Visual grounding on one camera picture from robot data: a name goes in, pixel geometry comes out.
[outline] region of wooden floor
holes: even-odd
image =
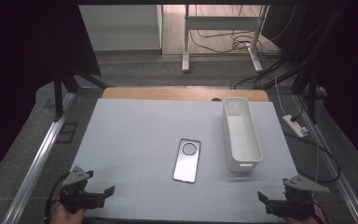
[[[261,6],[240,6],[240,5],[190,5],[189,16],[242,16],[258,17]],[[184,45],[185,31],[185,5],[164,5],[163,6],[163,30],[162,30],[162,54],[182,54]],[[253,32],[232,34],[228,31],[197,31],[190,32],[190,54],[212,54],[216,51],[228,51],[233,49],[233,38],[239,41],[252,41]],[[259,40],[263,44],[266,52],[277,49],[265,37],[260,36]],[[234,49],[229,53],[247,54],[247,49]]]

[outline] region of white plastic bin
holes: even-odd
[[[248,100],[226,98],[222,117],[228,168],[234,172],[252,172],[263,154]]]

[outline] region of white power strip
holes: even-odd
[[[308,135],[308,130],[306,127],[301,127],[297,121],[291,121],[291,115],[286,115],[282,117],[283,120],[289,125],[289,127],[296,133],[298,137],[305,137]]]

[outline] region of white wall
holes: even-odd
[[[161,5],[79,8],[94,50],[161,49]]]

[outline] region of human hand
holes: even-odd
[[[51,210],[50,224],[80,224],[85,213],[86,209],[79,209],[72,214],[62,203],[56,202]]]
[[[315,205],[313,205],[313,207],[315,208],[315,215],[318,216],[323,223],[327,224],[328,222],[326,217],[324,216],[324,211],[322,211],[322,208],[316,203]],[[319,222],[313,217],[309,217],[304,220],[297,220],[292,217],[284,217],[283,219],[289,224],[319,224]]]

